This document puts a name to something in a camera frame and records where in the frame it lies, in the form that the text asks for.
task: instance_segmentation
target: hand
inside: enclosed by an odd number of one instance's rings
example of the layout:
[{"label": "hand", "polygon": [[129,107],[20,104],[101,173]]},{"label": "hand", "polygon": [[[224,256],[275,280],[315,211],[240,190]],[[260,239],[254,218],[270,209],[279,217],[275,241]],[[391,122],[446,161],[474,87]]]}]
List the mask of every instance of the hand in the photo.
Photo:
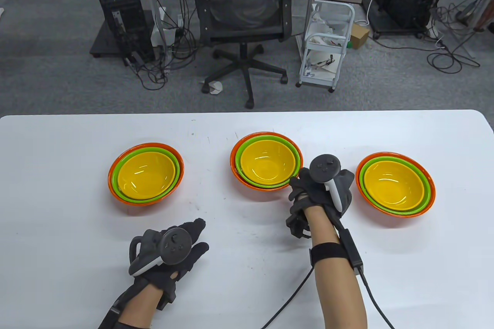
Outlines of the hand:
[{"label": "hand", "polygon": [[353,182],[354,175],[348,170],[341,170],[334,178],[338,193],[343,195],[340,198],[343,206],[342,212],[336,209],[331,193],[326,190],[326,186],[312,179],[309,169],[301,168],[298,176],[298,178],[292,177],[290,179],[292,192],[289,195],[289,200],[295,201],[290,208],[291,216],[286,220],[286,225],[291,229],[291,233],[298,238],[308,237],[303,232],[304,230],[310,231],[305,212],[314,206],[322,207],[331,223],[337,229],[342,228],[339,220],[352,201],[349,187]]},{"label": "hand", "polygon": [[[172,226],[166,230],[162,230],[161,234],[164,235],[168,230],[175,227],[186,230],[192,238],[192,244],[194,244],[206,227],[206,223],[202,218],[197,218],[193,223],[183,223],[182,225]],[[150,284],[163,291],[162,299],[159,301],[157,307],[159,310],[162,310],[166,303],[172,303],[175,299],[175,283],[192,269],[197,260],[209,248],[210,246],[207,243],[198,243],[192,247],[187,258],[179,264],[154,266],[152,269],[139,275],[136,280],[144,278]]]}]

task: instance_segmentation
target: stacked bowls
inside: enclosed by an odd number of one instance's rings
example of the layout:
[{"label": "stacked bowls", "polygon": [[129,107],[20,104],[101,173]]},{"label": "stacked bowls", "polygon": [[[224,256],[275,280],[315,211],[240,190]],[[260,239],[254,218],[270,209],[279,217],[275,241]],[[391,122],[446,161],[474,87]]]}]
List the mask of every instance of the stacked bowls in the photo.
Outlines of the stacked bowls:
[{"label": "stacked bowls", "polygon": [[171,146],[149,142],[132,147],[113,162],[108,188],[130,206],[155,204],[173,193],[184,175],[182,157]]},{"label": "stacked bowls", "polygon": [[252,133],[241,139],[230,154],[233,175],[259,191],[286,188],[303,166],[298,146],[279,133]]},{"label": "stacked bowls", "polygon": [[399,218],[421,216],[436,198],[434,182],[424,167],[398,153],[364,158],[357,167],[356,182],[371,206]]}]

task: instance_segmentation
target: desk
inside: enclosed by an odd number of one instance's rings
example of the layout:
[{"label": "desk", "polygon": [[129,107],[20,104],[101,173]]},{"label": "desk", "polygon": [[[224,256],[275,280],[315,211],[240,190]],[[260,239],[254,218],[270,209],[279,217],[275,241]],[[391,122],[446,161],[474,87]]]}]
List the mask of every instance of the desk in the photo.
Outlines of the desk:
[{"label": "desk", "polygon": [[[355,171],[367,154],[391,150],[424,165],[437,188],[427,214],[386,216],[353,184],[343,223],[396,328],[492,327],[494,135],[475,111],[3,117],[0,327],[98,327],[131,283],[131,238],[196,217],[208,223],[200,240],[210,251],[153,327],[261,327],[309,271],[310,241],[284,224],[288,189],[256,192],[230,172],[233,145],[259,130],[288,135],[307,163],[329,152]],[[125,149],[152,141],[180,151],[182,184],[154,207],[123,207],[106,187],[108,169]],[[369,328],[386,328],[363,296]],[[314,278],[271,328],[289,327],[323,327]]]}]

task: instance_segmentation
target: gray carpet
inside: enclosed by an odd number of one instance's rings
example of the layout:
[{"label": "gray carpet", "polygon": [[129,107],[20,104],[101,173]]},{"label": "gray carpet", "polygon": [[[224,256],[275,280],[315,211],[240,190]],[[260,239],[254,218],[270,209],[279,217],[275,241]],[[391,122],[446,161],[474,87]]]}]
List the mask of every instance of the gray carpet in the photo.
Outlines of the gray carpet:
[{"label": "gray carpet", "polygon": [[[177,14],[178,0],[161,0]],[[294,15],[304,15],[307,0],[294,0]],[[441,0],[442,4],[451,1]],[[226,112],[244,111],[247,99],[240,72],[222,79],[224,91],[203,95],[204,77],[220,66],[210,49],[169,74],[159,91],[145,91],[118,59],[93,59],[88,51],[103,22],[98,0],[0,0],[0,117],[10,114]],[[357,8],[357,19],[365,15]],[[294,18],[294,33],[303,19]],[[193,28],[198,31],[194,17]],[[450,38],[446,44],[454,47]],[[381,38],[391,46],[433,47],[414,37]],[[295,39],[264,43],[261,60],[286,68],[289,84],[252,72],[257,111],[476,109],[494,124],[494,35],[475,35],[469,46],[481,68],[446,75],[426,63],[427,52],[388,50],[369,40],[349,50],[337,90],[295,82],[300,59]]]}]

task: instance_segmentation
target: yellow bowl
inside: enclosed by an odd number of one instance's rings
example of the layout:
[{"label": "yellow bowl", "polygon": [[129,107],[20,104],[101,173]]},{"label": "yellow bowl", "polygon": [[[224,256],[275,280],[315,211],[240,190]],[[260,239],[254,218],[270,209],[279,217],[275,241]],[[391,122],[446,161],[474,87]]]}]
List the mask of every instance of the yellow bowl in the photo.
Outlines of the yellow bowl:
[{"label": "yellow bowl", "polygon": [[393,211],[415,208],[425,194],[420,177],[406,165],[393,161],[371,165],[364,173],[364,186],[376,202]]},{"label": "yellow bowl", "polygon": [[295,164],[295,156],[289,147],[275,140],[254,142],[240,157],[244,175],[261,185],[276,185],[288,180]]},{"label": "yellow bowl", "polygon": [[166,191],[175,178],[175,165],[158,152],[141,153],[130,158],[118,173],[118,187],[127,197],[151,199]]}]

